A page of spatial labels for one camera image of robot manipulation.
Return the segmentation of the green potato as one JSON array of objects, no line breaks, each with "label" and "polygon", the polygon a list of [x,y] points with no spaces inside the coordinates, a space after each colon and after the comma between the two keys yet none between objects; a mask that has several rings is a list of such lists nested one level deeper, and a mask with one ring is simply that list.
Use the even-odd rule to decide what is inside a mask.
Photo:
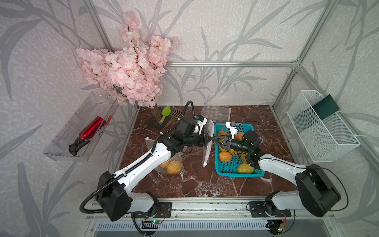
[{"label": "green potato", "polygon": [[242,163],[237,168],[239,174],[253,174],[254,170],[255,169],[247,163]]}]

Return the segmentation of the yellow orange potato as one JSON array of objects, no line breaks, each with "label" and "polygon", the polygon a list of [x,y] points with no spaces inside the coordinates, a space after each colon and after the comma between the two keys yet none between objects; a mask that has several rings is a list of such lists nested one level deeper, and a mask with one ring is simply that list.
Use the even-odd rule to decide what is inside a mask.
[{"label": "yellow orange potato", "polygon": [[223,163],[228,163],[233,159],[233,156],[229,152],[220,152],[218,158]]}]

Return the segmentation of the clear dotted zipper bag front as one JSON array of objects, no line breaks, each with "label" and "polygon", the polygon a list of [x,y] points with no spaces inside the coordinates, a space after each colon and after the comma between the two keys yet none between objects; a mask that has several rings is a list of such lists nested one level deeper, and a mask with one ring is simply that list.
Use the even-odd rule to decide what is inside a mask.
[{"label": "clear dotted zipper bag front", "polygon": [[181,174],[184,172],[182,152],[177,153],[168,161],[161,163],[154,170],[165,174]]}]

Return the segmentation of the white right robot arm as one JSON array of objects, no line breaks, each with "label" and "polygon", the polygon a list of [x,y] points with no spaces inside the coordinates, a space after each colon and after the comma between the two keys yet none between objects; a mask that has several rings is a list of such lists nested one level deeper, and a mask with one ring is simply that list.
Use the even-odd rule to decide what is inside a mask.
[{"label": "white right robot arm", "polygon": [[316,164],[309,166],[279,159],[261,150],[261,140],[255,131],[248,131],[242,139],[227,135],[217,136],[214,142],[229,151],[241,152],[254,169],[272,173],[296,186],[295,191],[274,192],[265,198],[268,215],[280,210],[307,210],[316,217],[334,211],[341,194],[326,174],[327,169]]}]

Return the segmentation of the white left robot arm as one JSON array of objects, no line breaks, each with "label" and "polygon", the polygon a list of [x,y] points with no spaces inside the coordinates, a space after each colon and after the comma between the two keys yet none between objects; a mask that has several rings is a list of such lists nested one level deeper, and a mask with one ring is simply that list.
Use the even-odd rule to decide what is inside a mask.
[{"label": "white left robot arm", "polygon": [[192,101],[188,101],[177,119],[176,124],[154,140],[153,146],[139,159],[115,173],[103,173],[98,188],[80,205],[84,214],[105,213],[111,221],[116,221],[125,214],[133,217],[145,213],[149,217],[157,214],[159,201],[149,193],[135,193],[133,189],[151,171],[162,163],[169,161],[185,147],[206,147],[211,137],[203,133],[207,118],[192,114],[185,116]]}]

